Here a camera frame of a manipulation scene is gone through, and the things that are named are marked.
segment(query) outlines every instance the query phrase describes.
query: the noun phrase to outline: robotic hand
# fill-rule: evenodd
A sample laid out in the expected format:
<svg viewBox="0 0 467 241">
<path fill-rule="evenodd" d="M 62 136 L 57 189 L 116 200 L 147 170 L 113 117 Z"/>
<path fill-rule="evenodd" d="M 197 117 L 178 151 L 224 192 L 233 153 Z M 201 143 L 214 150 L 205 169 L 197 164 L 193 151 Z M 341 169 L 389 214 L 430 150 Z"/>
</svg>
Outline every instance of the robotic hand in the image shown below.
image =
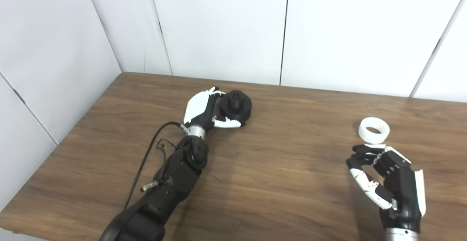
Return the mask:
<svg viewBox="0 0 467 241">
<path fill-rule="evenodd" d="M 220 101 L 220 111 L 226 116 L 215 116 L 216 100 L 223 96 L 225 99 Z M 167 161 L 164 161 L 154 175 L 153 182 L 142 187 L 145 195 L 128 208 L 125 206 L 113 218 L 100 241 L 161 241 L 165 235 L 165 223 L 177 205 L 188 197 L 201 171 L 206 167 L 209 153 L 209 147 L 204 141 L 206 133 L 214 127 L 244 126 L 250 113 L 250 98 L 238 90 L 225 94 L 214 87 L 193 96 L 188 101 L 184 124 L 170 122 L 159 129 L 160 131 L 163 127 L 174 124 L 187 135 L 176 145 L 174 153 Z"/>
<path fill-rule="evenodd" d="M 423 171 L 412 171 L 407 158 L 385 144 L 352 147 L 355 154 L 347 166 L 358 185 L 380 207 L 387 241 L 416 241 L 420 221 L 427 211 Z M 362 165 L 372 165 L 384 178 L 384 186 L 365 173 Z"/>
</svg>

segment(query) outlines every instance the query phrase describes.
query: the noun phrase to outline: wooden table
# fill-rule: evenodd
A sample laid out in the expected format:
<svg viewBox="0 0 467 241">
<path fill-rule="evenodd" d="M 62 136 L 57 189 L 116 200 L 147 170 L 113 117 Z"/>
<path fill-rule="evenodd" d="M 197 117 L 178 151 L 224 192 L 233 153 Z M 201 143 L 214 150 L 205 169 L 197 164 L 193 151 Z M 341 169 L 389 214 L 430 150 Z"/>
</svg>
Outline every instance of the wooden table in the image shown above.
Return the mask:
<svg viewBox="0 0 467 241">
<path fill-rule="evenodd" d="M 138 73 L 105 91 L 0 214 L 0 226 L 96 241 L 121 210 L 155 130 L 181 121 L 187 101 L 212 86 L 244 91 L 252 116 L 243 128 L 209 132 L 208 166 L 165 240 L 384 240 L 377 206 L 345 164 L 367 116 L 384 119 L 386 143 L 425 171 L 420 239 L 467 240 L 467 104 Z M 150 155 L 139 186 L 161 161 Z"/>
</svg>

